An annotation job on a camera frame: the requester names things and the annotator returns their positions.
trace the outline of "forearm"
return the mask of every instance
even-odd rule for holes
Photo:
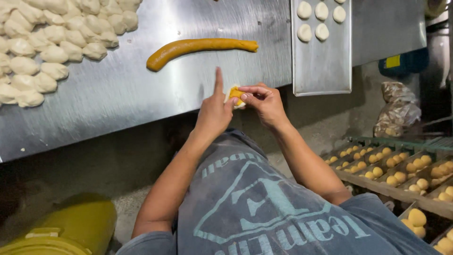
[[[298,184],[327,201],[340,204],[351,197],[335,172],[314,153],[290,123],[273,131]]]
[[[151,231],[170,231],[200,157],[210,142],[192,132],[187,142],[159,176],[143,202],[132,238]]]

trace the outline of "person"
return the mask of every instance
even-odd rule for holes
[[[374,194],[352,197],[286,117],[279,91],[239,88],[275,136],[296,180],[237,130],[225,130],[222,74],[195,128],[157,179],[118,255],[438,254]],[[176,229],[173,226],[177,218]]]

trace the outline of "concrete floor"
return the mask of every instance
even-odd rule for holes
[[[338,147],[346,136],[372,135],[385,104],[381,82],[389,79],[380,76],[377,62],[354,68],[352,76],[351,94],[296,98],[291,86],[281,90],[287,115],[316,153]],[[0,230],[0,245],[26,230],[54,203],[87,191],[113,198],[118,212],[115,238],[126,243],[144,197],[172,156],[162,136],[163,123],[148,123],[6,164],[5,169],[19,173],[27,195]],[[275,140],[253,111],[235,111],[231,126],[257,141],[270,162],[290,176]]]

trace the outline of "orange filling log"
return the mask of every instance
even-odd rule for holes
[[[256,52],[256,41],[244,41],[225,38],[186,39],[171,42],[154,52],[146,61],[146,67],[151,71],[161,70],[170,60],[181,55],[202,50],[242,49]]]

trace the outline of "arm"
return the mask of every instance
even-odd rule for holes
[[[171,231],[200,157],[233,117],[233,105],[238,98],[226,104],[224,99],[222,73],[217,68],[214,94],[203,100],[194,130],[146,196],[135,220],[132,238],[152,231]]]
[[[247,92],[241,99],[257,110],[261,122],[274,134],[298,184],[304,185],[335,205],[351,197],[351,193],[335,172],[308,147],[286,117],[277,89],[268,88],[262,83],[239,89]]]

